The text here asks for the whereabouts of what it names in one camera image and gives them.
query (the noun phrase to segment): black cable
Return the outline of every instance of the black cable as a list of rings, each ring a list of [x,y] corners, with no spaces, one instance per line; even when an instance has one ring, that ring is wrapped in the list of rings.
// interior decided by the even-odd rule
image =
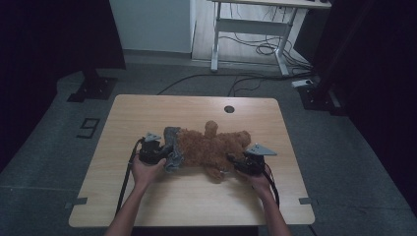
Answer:
[[[280,204],[280,202],[279,202],[279,193],[278,193],[278,190],[276,189],[276,186],[275,186],[275,180],[273,179],[272,171],[270,172],[271,177],[269,177],[269,175],[267,174],[265,169],[263,169],[262,173],[265,175],[265,177],[267,178],[270,186],[272,187],[273,194],[275,195],[275,202],[276,202],[276,204],[278,205],[278,208],[279,208],[279,204]]]
[[[239,37],[237,36],[236,32],[235,32],[235,36],[236,36],[236,39],[237,39],[237,40],[242,41],[242,42],[247,42],[247,43],[250,43],[250,42],[267,42],[268,40],[273,40],[273,39],[280,38],[279,36],[273,36],[273,37],[271,37],[271,38],[268,38],[268,39],[262,39],[262,40],[244,40],[244,39],[239,38]]]
[[[230,40],[236,41],[236,42],[238,42],[238,43],[241,43],[241,44],[244,44],[244,45],[247,45],[247,46],[256,47],[256,48],[257,48],[257,49],[256,49],[256,52],[257,52],[258,54],[262,54],[262,55],[271,55],[271,54],[273,54],[273,53],[274,53],[274,51],[275,51],[274,46],[276,46],[276,45],[271,44],[271,43],[268,43],[268,44],[266,44],[266,43],[262,43],[262,44],[259,44],[259,45],[250,44],[250,43],[247,43],[247,42],[245,42],[245,41],[242,41],[242,40],[239,40],[239,39],[236,39],[236,38],[233,38],[233,37],[229,37],[229,36],[220,36],[219,38],[227,38],[227,39],[230,39]],[[268,48],[268,49],[270,49],[270,50],[271,50],[271,53],[269,53],[269,52],[263,52],[263,51],[261,50],[261,48]]]
[[[284,8],[284,13],[282,14],[282,21],[284,22],[285,20],[285,14],[286,14],[286,7]]]
[[[263,82],[263,81],[285,81],[285,80],[290,80],[290,79],[304,78],[304,77],[313,77],[313,76],[315,76],[315,74],[313,74],[313,73],[311,73],[311,72],[307,72],[307,73],[300,73],[300,74],[293,75],[293,76],[288,76],[288,77],[267,77],[267,76],[263,76],[263,77],[251,77],[251,78],[245,78],[245,79],[238,80],[238,81],[236,81],[236,80],[235,80],[235,82],[233,83],[233,85],[232,85],[231,89],[229,90],[229,94],[228,94],[227,96],[230,96],[231,91],[232,91],[232,90],[234,90],[234,87],[235,87],[237,84],[242,83],[242,82],[245,82],[245,81],[250,81],[250,80],[261,80],[261,81],[260,81],[260,83],[261,83],[261,82]]]
[[[300,64],[305,64],[305,65],[307,65],[307,66],[310,66],[310,67],[313,67],[312,65],[310,65],[310,63],[308,63],[308,62],[303,62],[303,61],[300,61],[300,60],[297,60],[297,59],[295,59],[295,58],[293,58],[292,56],[291,56],[291,50],[292,50],[292,48],[293,48],[293,45],[292,45],[292,42],[290,41],[290,40],[287,40],[287,42],[290,44],[290,47],[289,47],[289,50],[288,51],[285,51],[284,50],[284,52],[286,52],[288,55],[288,57],[290,57],[291,59],[293,59],[294,61],[296,61],[297,63],[300,63]]]
[[[312,226],[311,224],[309,224],[309,229],[310,229],[310,231],[312,231],[312,233],[313,233],[313,235],[314,235],[314,236],[319,236],[319,235],[316,233],[316,231],[314,230],[314,228],[313,228],[313,226]]]
[[[258,84],[254,88],[239,88],[237,90],[233,90],[234,95],[236,95],[236,92],[237,91],[240,91],[240,90],[249,90],[249,91],[256,90],[256,89],[258,89],[261,86],[261,83],[264,82],[265,80],[266,79],[259,80]]]
[[[240,16],[240,13],[239,13],[239,4],[236,4],[236,11],[237,11],[237,15],[239,15],[240,19],[242,19],[242,16]]]
[[[259,74],[259,73],[242,73],[242,74],[239,74],[238,76],[236,76],[236,78],[235,78],[235,80],[234,80],[234,82],[233,82],[233,85],[237,82],[237,80],[239,79],[239,77],[241,77],[241,76],[247,76],[247,77],[263,77],[264,75],[263,74]],[[230,88],[230,90],[229,90],[229,93],[227,94],[227,96],[229,96],[230,95],[230,93],[233,91],[233,96],[235,96],[235,94],[236,94],[236,91],[235,91],[235,89],[234,89],[234,86],[232,86],[231,88]]]
[[[278,7],[275,7],[275,12],[273,13],[272,19],[270,19],[272,22],[273,22],[273,20],[275,20],[276,11],[278,11]]]
[[[161,95],[163,92],[165,92],[166,90],[170,89],[171,87],[173,87],[173,86],[175,86],[175,85],[177,85],[177,84],[179,84],[179,83],[181,83],[183,81],[186,81],[186,80],[189,80],[189,79],[193,79],[195,77],[219,77],[219,76],[225,76],[225,77],[232,76],[232,77],[235,77],[237,75],[236,74],[234,74],[234,75],[227,75],[227,74],[226,75],[220,75],[220,74],[193,75],[193,76],[189,76],[189,77],[186,77],[186,78],[183,78],[183,79],[180,79],[180,80],[176,81],[175,83],[169,85],[167,88],[164,88],[162,91],[160,91],[156,95]]]
[[[129,181],[129,174],[130,174],[130,171],[132,169],[133,159],[136,156],[136,151],[138,150],[138,144],[140,142],[142,142],[143,140],[144,140],[144,138],[139,139],[135,143],[135,146],[133,147],[132,154],[129,158],[128,166],[126,167],[126,174],[125,174],[125,179],[123,180],[122,189],[120,190],[119,201],[117,203],[116,213],[114,215],[116,215],[119,212],[120,207],[122,207],[122,202],[123,202],[123,198],[125,196],[126,186],[128,184],[128,181]]]
[[[232,11],[232,4],[230,3],[230,18],[233,19],[233,11]]]

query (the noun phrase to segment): wooden table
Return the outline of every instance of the wooden table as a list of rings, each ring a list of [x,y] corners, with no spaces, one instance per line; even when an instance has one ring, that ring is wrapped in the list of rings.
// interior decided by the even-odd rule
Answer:
[[[288,36],[291,32],[292,25],[294,23],[297,10],[299,8],[306,9],[329,9],[331,4],[329,1],[322,3],[319,0],[307,1],[307,0],[209,0],[217,3],[217,15],[215,19],[214,28],[214,45],[211,53],[211,66],[210,69],[213,72],[217,71],[218,64],[218,34],[221,31],[224,32],[240,32],[251,34],[263,34],[281,36],[282,40],[279,43],[274,55],[278,62],[279,69],[283,76],[289,76],[288,69],[285,64],[285,58],[283,51],[285,44],[288,40]],[[237,3],[237,4],[251,4],[251,5],[269,5],[276,7],[290,7],[293,8],[291,16],[286,23],[278,22],[265,22],[265,21],[248,21],[240,19],[223,19],[220,17],[221,3]]]
[[[226,113],[225,106],[233,106]],[[246,130],[252,145],[259,143],[278,153],[266,156],[279,192],[280,209],[288,224],[312,224],[304,182],[276,100],[271,98],[118,95],[97,144],[79,193],[88,198],[74,206],[73,227],[108,226],[114,217],[126,165],[133,145],[147,132],[163,134],[167,126],[203,132],[214,120],[219,133]],[[125,199],[133,188],[130,177]],[[149,187],[136,226],[243,226],[263,225],[262,205],[251,186],[228,173],[214,183],[200,167],[162,171]]]

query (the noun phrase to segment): human hand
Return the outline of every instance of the human hand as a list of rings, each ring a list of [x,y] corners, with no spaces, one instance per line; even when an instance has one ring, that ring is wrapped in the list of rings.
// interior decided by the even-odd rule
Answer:
[[[132,174],[135,180],[135,188],[146,189],[155,179],[157,173],[162,169],[165,163],[166,158],[163,158],[156,165],[146,165],[139,160],[139,155],[136,154],[132,163]]]
[[[265,172],[270,176],[271,171],[270,171],[269,166],[265,165],[265,167],[266,167]],[[270,183],[264,174],[248,175],[238,170],[237,172],[240,175],[244,176],[252,184],[252,187],[257,192],[258,197],[260,199],[263,199],[264,197],[268,195],[272,195],[272,191],[270,190]]]

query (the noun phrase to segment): plush toy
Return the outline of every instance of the plush toy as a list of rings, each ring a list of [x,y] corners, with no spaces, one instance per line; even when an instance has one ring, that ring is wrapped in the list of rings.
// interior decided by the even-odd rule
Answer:
[[[243,152],[251,143],[251,135],[247,131],[218,134],[217,128],[214,121],[207,121],[204,134],[180,129],[176,135],[183,166],[202,166],[209,176],[222,180],[222,172],[234,169],[226,155],[244,159]]]

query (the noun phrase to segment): forearm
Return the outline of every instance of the forearm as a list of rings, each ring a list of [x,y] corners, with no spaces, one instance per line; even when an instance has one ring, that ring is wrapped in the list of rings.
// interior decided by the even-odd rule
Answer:
[[[135,187],[104,235],[130,235],[146,187]]]
[[[288,226],[282,217],[281,211],[273,198],[272,193],[265,192],[260,195],[264,206],[265,219],[270,236],[288,236],[291,235]]]

